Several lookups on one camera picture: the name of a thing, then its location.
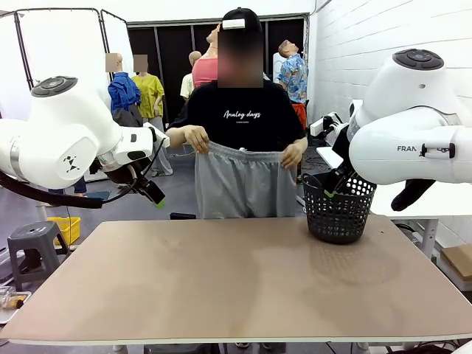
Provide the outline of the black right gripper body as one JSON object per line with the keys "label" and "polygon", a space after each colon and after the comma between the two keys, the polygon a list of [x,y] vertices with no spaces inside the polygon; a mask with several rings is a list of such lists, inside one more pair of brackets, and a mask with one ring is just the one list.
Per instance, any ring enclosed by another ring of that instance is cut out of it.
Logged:
{"label": "black right gripper body", "polygon": [[337,136],[332,146],[333,152],[337,154],[341,159],[341,164],[334,167],[334,170],[340,170],[341,173],[354,173],[355,169],[352,166],[349,150],[350,140],[348,139],[348,130],[350,125],[345,124],[343,128],[338,126],[336,130]]}

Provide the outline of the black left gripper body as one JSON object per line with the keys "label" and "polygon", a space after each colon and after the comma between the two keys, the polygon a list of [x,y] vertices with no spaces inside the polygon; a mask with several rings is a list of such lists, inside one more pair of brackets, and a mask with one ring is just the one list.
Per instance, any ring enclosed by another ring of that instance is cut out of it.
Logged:
{"label": "black left gripper body", "polygon": [[105,174],[115,184],[124,184],[128,187],[133,185],[134,180],[139,180],[134,188],[146,189],[148,187],[148,180],[142,175],[144,168],[143,164],[127,164],[115,170],[105,171]]}

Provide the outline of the person's left hand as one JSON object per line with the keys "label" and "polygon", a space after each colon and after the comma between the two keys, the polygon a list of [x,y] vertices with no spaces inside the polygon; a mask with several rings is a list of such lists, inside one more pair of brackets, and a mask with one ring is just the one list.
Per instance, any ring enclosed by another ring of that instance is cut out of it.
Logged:
{"label": "person's left hand", "polygon": [[307,146],[308,143],[306,139],[299,139],[289,144],[282,152],[282,167],[286,169],[297,167],[298,163],[302,160],[303,153],[306,151]]}

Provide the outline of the person's right hand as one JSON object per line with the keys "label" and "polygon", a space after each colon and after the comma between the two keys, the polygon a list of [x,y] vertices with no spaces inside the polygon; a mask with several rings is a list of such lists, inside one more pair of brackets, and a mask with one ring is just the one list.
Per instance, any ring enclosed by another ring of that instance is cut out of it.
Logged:
{"label": "person's right hand", "polygon": [[209,137],[204,127],[200,125],[187,125],[183,127],[185,142],[191,145],[198,153],[208,153]]}

